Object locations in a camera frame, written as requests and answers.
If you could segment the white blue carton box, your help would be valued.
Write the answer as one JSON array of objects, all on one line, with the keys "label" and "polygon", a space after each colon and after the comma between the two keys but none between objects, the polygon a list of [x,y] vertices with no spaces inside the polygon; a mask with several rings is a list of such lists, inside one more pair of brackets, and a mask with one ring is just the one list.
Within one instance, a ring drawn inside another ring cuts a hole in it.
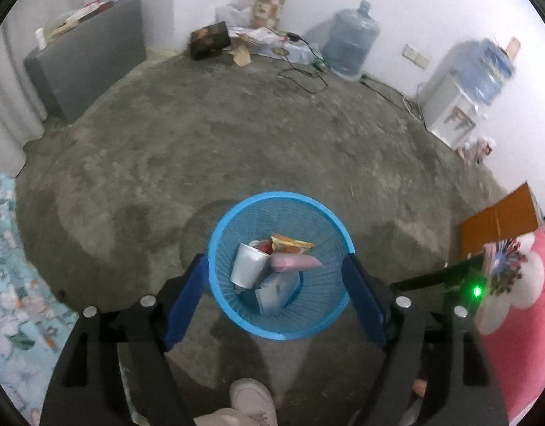
[{"label": "white blue carton box", "polygon": [[255,289],[255,298],[261,316],[280,313],[298,291],[301,273],[298,271],[273,272]]}]

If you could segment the blue plastic trash basket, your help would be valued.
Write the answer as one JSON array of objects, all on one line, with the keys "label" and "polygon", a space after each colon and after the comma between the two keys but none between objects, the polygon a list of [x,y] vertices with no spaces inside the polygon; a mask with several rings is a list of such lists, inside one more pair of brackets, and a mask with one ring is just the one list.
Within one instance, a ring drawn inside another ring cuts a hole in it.
[{"label": "blue plastic trash basket", "polygon": [[[272,234],[314,243],[311,255],[323,266],[301,273],[301,284],[282,311],[261,316],[256,305],[236,293],[230,275],[240,244]],[[265,339],[306,339],[347,308],[341,267],[354,251],[344,224],[320,202],[289,191],[264,192],[235,205],[214,229],[207,250],[209,285],[224,313],[247,332]]]}]

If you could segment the pink floral cloth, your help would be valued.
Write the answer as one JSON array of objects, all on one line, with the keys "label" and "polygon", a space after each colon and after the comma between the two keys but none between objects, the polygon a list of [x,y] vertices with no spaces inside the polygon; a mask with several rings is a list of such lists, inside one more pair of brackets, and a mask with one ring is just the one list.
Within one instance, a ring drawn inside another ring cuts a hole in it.
[{"label": "pink floral cloth", "polygon": [[485,244],[482,272],[475,325],[516,425],[545,388],[545,230]]}]

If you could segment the floral blue tablecloth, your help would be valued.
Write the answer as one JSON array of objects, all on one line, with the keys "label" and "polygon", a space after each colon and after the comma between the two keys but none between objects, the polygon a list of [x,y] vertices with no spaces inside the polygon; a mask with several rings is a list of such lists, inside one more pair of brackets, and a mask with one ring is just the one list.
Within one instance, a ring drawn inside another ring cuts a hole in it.
[{"label": "floral blue tablecloth", "polygon": [[27,260],[17,226],[16,179],[0,173],[0,385],[31,425],[40,423],[77,319]]}]

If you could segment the white shoe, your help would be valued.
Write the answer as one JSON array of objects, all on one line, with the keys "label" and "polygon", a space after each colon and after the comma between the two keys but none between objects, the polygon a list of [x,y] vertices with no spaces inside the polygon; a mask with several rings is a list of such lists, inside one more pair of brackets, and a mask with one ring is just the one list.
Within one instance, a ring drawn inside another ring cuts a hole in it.
[{"label": "white shoe", "polygon": [[274,398],[265,385],[251,378],[235,381],[229,389],[231,408],[258,425],[277,426]]}]

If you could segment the white paper cup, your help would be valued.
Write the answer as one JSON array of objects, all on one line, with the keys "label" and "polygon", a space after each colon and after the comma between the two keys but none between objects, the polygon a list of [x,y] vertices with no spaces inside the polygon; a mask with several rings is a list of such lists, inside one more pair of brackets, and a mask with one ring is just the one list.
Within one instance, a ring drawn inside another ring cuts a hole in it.
[{"label": "white paper cup", "polygon": [[230,281],[239,288],[251,289],[265,269],[270,255],[248,244],[239,245]]}]

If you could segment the orange cardboard box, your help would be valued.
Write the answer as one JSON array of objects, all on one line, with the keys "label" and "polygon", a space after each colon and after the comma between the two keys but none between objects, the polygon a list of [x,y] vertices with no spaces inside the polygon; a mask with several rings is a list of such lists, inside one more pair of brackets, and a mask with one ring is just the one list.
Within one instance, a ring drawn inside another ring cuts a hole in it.
[{"label": "orange cardboard box", "polygon": [[532,189],[528,183],[523,183],[496,204],[460,224],[460,258],[479,253],[486,243],[532,232],[543,223],[543,214]]}]

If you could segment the pink snack bag in basket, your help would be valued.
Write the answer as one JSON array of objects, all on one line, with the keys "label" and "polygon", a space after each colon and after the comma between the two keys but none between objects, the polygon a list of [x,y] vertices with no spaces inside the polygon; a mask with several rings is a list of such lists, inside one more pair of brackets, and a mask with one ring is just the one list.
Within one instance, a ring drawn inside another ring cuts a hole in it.
[{"label": "pink snack bag in basket", "polygon": [[273,253],[270,256],[270,266],[274,272],[301,272],[323,267],[317,258],[307,254]]}]

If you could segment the white water dispenser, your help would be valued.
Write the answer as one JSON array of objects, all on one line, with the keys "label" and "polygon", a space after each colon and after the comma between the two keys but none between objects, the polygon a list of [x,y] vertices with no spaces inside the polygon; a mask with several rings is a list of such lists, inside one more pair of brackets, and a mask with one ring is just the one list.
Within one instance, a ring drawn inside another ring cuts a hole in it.
[{"label": "white water dispenser", "polygon": [[478,105],[447,74],[431,92],[422,107],[424,126],[429,133],[452,150],[484,121]]}]

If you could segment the white curtain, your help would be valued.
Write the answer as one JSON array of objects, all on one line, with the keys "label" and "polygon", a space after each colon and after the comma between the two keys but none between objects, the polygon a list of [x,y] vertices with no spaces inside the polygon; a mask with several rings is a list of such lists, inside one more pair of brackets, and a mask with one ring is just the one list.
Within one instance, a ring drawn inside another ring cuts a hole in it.
[{"label": "white curtain", "polygon": [[17,176],[26,164],[24,145],[44,134],[44,121],[30,102],[0,26],[0,173]]}]

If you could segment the blue jug on dispenser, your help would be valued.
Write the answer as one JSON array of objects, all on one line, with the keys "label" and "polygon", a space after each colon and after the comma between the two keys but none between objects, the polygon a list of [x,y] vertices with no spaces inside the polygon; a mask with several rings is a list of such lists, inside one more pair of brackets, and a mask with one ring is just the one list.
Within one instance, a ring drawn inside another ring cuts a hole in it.
[{"label": "blue jug on dispenser", "polygon": [[490,39],[473,42],[455,68],[457,85],[471,101],[491,106],[515,73],[505,50]]}]

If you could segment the grey storage cabinet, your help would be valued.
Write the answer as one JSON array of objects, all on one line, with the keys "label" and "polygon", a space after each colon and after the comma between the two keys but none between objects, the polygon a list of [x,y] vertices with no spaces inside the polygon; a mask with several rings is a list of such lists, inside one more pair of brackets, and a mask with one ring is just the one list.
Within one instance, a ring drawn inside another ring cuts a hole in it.
[{"label": "grey storage cabinet", "polygon": [[45,111],[72,123],[146,58],[142,0],[121,0],[23,63]]}]

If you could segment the empty blue water jug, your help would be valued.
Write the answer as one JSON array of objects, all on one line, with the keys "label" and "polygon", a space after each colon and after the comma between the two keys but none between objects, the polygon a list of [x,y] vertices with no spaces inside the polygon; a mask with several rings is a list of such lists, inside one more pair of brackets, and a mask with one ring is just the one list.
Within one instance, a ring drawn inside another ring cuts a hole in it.
[{"label": "empty blue water jug", "polygon": [[334,16],[321,55],[337,74],[357,77],[374,42],[380,25],[370,15],[371,4],[362,0],[357,9],[345,9]]}]

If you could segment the dark brown box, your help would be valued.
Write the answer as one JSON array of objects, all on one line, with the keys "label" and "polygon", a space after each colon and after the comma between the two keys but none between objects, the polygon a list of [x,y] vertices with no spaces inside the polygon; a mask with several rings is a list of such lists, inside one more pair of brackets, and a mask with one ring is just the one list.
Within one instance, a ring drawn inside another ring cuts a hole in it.
[{"label": "dark brown box", "polygon": [[198,29],[190,35],[190,54],[196,61],[213,56],[230,45],[230,36],[223,21]]}]

